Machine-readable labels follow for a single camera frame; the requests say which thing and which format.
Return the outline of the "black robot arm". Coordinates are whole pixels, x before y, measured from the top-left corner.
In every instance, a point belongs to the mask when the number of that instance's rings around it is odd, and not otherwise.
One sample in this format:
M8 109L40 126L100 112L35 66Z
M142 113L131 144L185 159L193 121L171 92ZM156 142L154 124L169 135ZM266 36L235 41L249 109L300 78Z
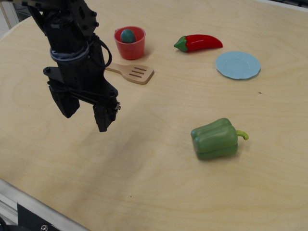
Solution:
M112 62L105 61L102 49L107 46L94 30L99 26L97 13L83 0L19 0L47 37L50 56L56 67L43 73L62 114L70 118L80 107L79 102L92 104L100 132L115 121L120 109L118 91L105 79L104 72Z

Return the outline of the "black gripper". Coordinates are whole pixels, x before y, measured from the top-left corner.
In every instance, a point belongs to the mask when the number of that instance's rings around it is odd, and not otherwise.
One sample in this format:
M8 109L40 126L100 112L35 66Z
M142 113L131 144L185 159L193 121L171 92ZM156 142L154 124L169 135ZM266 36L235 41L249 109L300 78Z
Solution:
M52 98L61 113L70 118L80 107L80 100L93 104L99 132L106 132L121 108L118 91L104 77L112 61L108 47L95 39L79 52L51 51L51 57L58 66L46 67L43 73L49 78Z

